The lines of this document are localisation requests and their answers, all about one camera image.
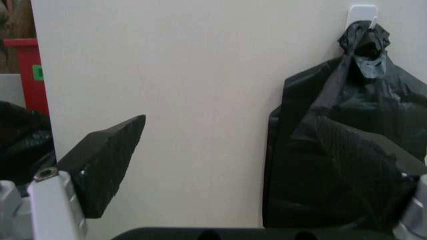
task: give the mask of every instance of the green label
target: green label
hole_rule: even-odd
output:
[[[34,80],[44,82],[43,79],[43,70],[42,65],[33,65],[32,66],[32,74],[34,75]]]

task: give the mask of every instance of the white adhesive hook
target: white adhesive hook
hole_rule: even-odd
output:
[[[370,22],[369,29],[374,29],[375,28],[375,25],[377,25],[377,19],[378,19],[377,16],[373,17],[372,21]]]
[[[350,24],[360,21],[368,20],[371,21],[370,29],[373,29],[377,24],[378,20],[378,8],[375,5],[369,4],[355,4],[350,7],[347,15],[347,22],[345,24],[345,29],[347,29]]]

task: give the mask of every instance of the red bin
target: red bin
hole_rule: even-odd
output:
[[[33,73],[34,70],[39,70],[39,75],[43,77],[37,39],[16,38],[3,41],[5,46],[16,48],[26,108],[49,115],[45,82],[36,80]]]

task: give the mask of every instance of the garbage bag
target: garbage bag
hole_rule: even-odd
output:
[[[393,64],[389,33],[369,25],[347,28],[341,57],[285,81],[269,122],[265,227],[390,232],[427,173],[427,86]]]
[[[48,116],[0,101],[0,180],[20,186],[56,164]]]

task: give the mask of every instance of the white wall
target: white wall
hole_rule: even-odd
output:
[[[6,101],[25,108],[20,74],[0,74],[0,101]]]
[[[427,1],[370,2],[391,33],[391,58],[427,80]],[[34,0],[57,156],[88,132],[147,115],[88,238],[142,226],[260,227],[268,114],[285,78],[340,54],[351,3]]]

